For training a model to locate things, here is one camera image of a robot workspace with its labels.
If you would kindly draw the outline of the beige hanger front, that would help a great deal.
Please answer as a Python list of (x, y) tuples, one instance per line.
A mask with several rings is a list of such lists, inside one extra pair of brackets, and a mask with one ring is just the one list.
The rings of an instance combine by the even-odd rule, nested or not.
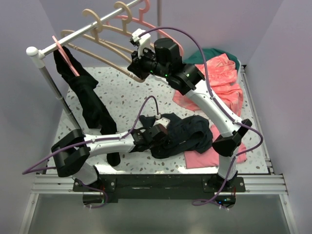
[[(132, 15), (132, 12), (131, 10), (129, 9), (126, 9), (125, 10), (126, 13), (127, 13), (127, 16), (125, 19), (122, 20), (122, 28), (117, 28), (117, 27), (114, 27), (114, 26), (111, 26), (111, 25), (104, 25), (101, 20), (100, 20), (100, 17), (98, 16), (98, 14), (96, 14), (93, 10), (91, 9), (84, 9), (82, 11), (82, 15), (83, 16), (92, 16), (95, 18), (96, 20), (96, 27), (94, 29), (91, 30), (91, 34), (88, 35), (88, 34), (83, 34), (82, 35), (82, 38), (83, 39), (86, 39), (86, 40), (89, 40), (95, 44), (98, 44), (102, 47), (104, 47), (105, 49), (108, 49), (109, 51), (113, 52), (114, 54), (118, 55), (119, 57), (121, 57), (122, 59), (124, 59), (126, 62), (128, 63), (131, 63), (131, 58), (129, 57), (129, 55), (133, 52), (132, 50), (126, 48), (126, 47), (123, 47), (119, 44), (116, 44), (114, 42), (111, 42), (111, 41), (107, 41), (107, 40), (104, 40), (102, 38), (99, 37), (99, 34), (103, 31), (103, 30), (109, 30), (109, 31), (113, 31), (113, 32), (117, 32), (117, 33), (120, 33), (122, 35), (125, 35), (127, 37), (131, 36), (131, 33), (127, 30), (127, 24), (129, 24), (132, 19), (133, 19), (133, 15)], [(110, 60), (107, 60), (95, 53), (92, 53), (88, 50), (85, 50), (81, 47), (78, 47), (78, 46), (75, 46), (71, 43), (68, 44), (69, 47), (79, 51), (79, 52), (82, 52), (92, 58), (95, 58), (109, 66), (111, 66), (112, 68), (118, 70), (119, 72), (123, 73), (124, 75), (126, 75), (127, 77), (133, 79), (134, 81), (136, 82), (139, 82), (139, 83), (143, 83), (144, 80), (140, 79), (139, 77), (137, 77), (136, 75), (132, 74), (131, 72), (129, 72), (128, 70), (116, 65), (115, 63), (111, 62)]]

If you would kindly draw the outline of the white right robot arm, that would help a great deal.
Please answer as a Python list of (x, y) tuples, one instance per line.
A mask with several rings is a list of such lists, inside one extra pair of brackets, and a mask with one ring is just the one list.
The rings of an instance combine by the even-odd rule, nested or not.
[(219, 155), (219, 169), (210, 181), (217, 182), (220, 190), (229, 191), (237, 176), (235, 155), (251, 121), (242, 120), (213, 91), (208, 91), (203, 73), (195, 65), (182, 61), (179, 46), (172, 39), (158, 39), (153, 49), (150, 40), (143, 37), (131, 38), (130, 42), (137, 46), (127, 68), (130, 72), (141, 80), (149, 75), (166, 79), (171, 88), (194, 102), (219, 130), (212, 143)]

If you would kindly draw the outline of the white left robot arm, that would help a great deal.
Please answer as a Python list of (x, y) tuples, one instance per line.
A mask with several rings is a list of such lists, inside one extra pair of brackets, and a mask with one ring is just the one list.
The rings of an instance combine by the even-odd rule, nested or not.
[(96, 136), (73, 130), (52, 146), (52, 156), (59, 177), (74, 176), (89, 191), (101, 186), (101, 179), (94, 166), (86, 161), (90, 157), (110, 153), (143, 152), (161, 144), (168, 131), (162, 124), (149, 128), (133, 129), (121, 134)]

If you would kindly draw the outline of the dark navy shorts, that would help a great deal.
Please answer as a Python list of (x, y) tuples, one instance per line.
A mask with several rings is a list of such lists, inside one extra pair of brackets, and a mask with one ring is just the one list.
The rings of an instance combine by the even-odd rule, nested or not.
[(181, 119), (174, 113), (161, 116), (170, 123), (164, 142), (150, 149), (154, 158), (165, 159), (185, 151), (203, 153), (211, 148), (213, 133), (206, 118), (195, 115)]

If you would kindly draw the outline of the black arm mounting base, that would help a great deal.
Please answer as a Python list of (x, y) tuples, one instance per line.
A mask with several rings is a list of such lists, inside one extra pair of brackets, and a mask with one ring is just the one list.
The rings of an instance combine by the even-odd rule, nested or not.
[(92, 194), (101, 189), (109, 203), (120, 199), (209, 199), (220, 189), (223, 181), (216, 174), (103, 174), (92, 189), (80, 182), (73, 184), (74, 192), (83, 193), (83, 202), (100, 202), (103, 194)]

